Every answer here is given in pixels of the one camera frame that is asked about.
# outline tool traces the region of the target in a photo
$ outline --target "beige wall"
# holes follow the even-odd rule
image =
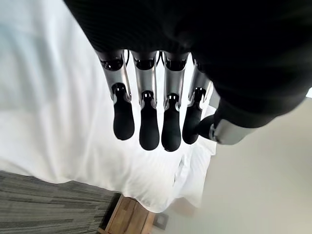
[[[312,99],[235,146],[218,146],[202,209],[153,234],[312,234]]]

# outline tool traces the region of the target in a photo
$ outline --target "wooden nightstand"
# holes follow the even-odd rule
[[[154,213],[136,200],[120,196],[105,230],[99,228],[97,231],[100,234],[149,234],[154,217]]]

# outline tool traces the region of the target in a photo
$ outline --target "robotic hand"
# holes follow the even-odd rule
[[[312,86],[312,23],[303,0],[65,0],[103,66],[114,103],[118,139],[134,133],[131,91],[123,50],[132,52],[141,106],[139,142],[159,144],[156,52],[164,54],[164,124],[161,143],[181,143],[179,108],[187,56],[195,67],[183,140],[199,135],[236,144],[294,109]],[[200,119],[210,85],[220,95],[216,113]]]

